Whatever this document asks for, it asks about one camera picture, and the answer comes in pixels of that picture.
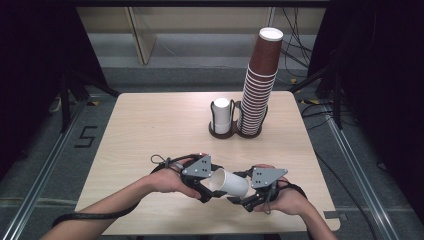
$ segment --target white cup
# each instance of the white cup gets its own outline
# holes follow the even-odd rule
[[[228,131],[230,131],[230,128],[231,128],[231,122],[229,122],[227,124],[223,124],[223,125],[219,125],[219,124],[213,124],[212,125],[212,130],[216,134],[225,134]]]
[[[249,191],[247,179],[239,177],[223,168],[218,168],[209,179],[209,189],[213,191],[224,191],[227,195],[244,197]]]
[[[213,118],[215,125],[226,125],[231,122],[231,104],[226,98],[217,98],[212,104]]]

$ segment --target wrist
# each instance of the wrist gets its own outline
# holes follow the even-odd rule
[[[154,179],[151,175],[146,175],[135,182],[137,188],[139,189],[139,193],[143,196],[146,196],[149,193],[157,192],[155,189]]]

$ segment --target printed number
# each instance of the printed number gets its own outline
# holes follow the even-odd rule
[[[81,135],[80,135],[80,138],[79,139],[84,139],[84,140],[85,139],[90,139],[90,143],[88,143],[87,145],[75,145],[74,147],[75,148],[89,148],[89,147],[91,147],[91,144],[93,143],[93,141],[94,141],[94,139],[96,137],[93,137],[93,136],[84,136],[85,130],[87,130],[87,129],[96,129],[96,128],[97,128],[97,126],[85,126],[84,129],[81,132]]]

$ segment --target metal rail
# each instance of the metal rail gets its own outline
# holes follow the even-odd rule
[[[35,208],[35,205],[37,204],[37,200],[41,192],[46,186],[47,181],[51,173],[53,172],[54,167],[56,166],[56,163],[58,162],[59,156],[62,153],[66,140],[68,139],[70,133],[72,132],[72,128],[76,120],[78,119],[80,113],[84,109],[85,104],[86,104],[85,101],[79,102],[77,104],[76,109],[74,110],[74,115],[71,119],[71,122],[68,128],[64,132],[60,133],[46,162],[44,163],[40,173],[38,174],[36,180],[34,181],[34,184],[32,185],[31,189],[29,190],[28,194],[23,200],[21,206],[19,207],[18,212],[15,214],[15,217],[13,218],[9,228],[7,229],[6,234],[3,237],[3,240],[18,239],[19,236],[21,235],[29,217],[31,216],[32,211]]]
[[[325,111],[330,111],[330,107],[323,105]],[[353,174],[353,177],[358,184],[359,189],[361,190],[362,195],[364,196],[365,202],[367,203],[370,212],[372,213],[375,222],[377,223],[378,228],[380,229],[381,234],[384,239],[400,239],[399,235],[389,217],[386,210],[384,209],[382,203],[377,197],[373,187],[371,186],[368,177],[365,175],[364,170],[361,167],[358,159],[355,156],[352,148],[350,147],[349,141],[342,129],[339,129],[333,119],[328,121],[331,131],[333,132],[334,137],[336,138],[337,143],[339,144],[340,149],[346,159],[346,162],[349,165],[349,168]]]

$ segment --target gray floor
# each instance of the gray floor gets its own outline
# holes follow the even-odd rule
[[[241,91],[254,39],[250,35],[161,35],[149,64],[141,66],[134,52],[131,36],[90,37],[109,85],[122,92]],[[312,48],[313,36],[304,36],[302,39],[305,40],[303,43],[306,46]],[[299,52],[293,51],[292,54],[301,57]],[[305,75],[306,69],[293,61],[287,61],[286,65],[285,58],[282,57],[279,80],[276,81],[274,90],[289,89],[292,79],[303,80],[293,73]],[[317,84],[314,83],[296,93],[296,99],[315,99],[313,93]],[[79,114],[19,239],[38,239],[48,231],[56,217],[72,211],[78,201],[115,104],[114,98],[104,95],[101,91],[94,88],[89,88],[89,91],[96,104],[87,104]],[[302,111],[309,105],[299,103],[298,106]],[[391,176],[376,166],[378,156],[361,131],[360,124],[352,117],[347,106],[343,106],[343,109],[346,110],[342,117],[343,133],[349,140],[399,238],[424,239],[424,226],[419,222]],[[314,106],[305,114],[322,110],[321,106]],[[383,239],[345,156],[336,142],[329,121],[331,120],[323,114],[304,118],[312,145],[364,209],[372,221],[378,239]],[[88,143],[87,140],[79,138],[86,126],[97,127],[87,130],[87,134],[95,136],[93,144],[90,148],[75,148],[76,145]],[[31,146],[26,149],[28,158],[17,161],[0,183],[2,236],[49,157],[56,139],[59,138],[60,128],[60,112],[46,118],[34,136]],[[372,239],[370,229],[351,197],[328,168],[322,162],[320,164],[336,209],[341,216],[342,224],[336,231],[337,236],[340,239]],[[282,233],[280,236],[282,239],[308,239],[305,233]],[[102,239],[128,239],[128,237],[104,236]]]

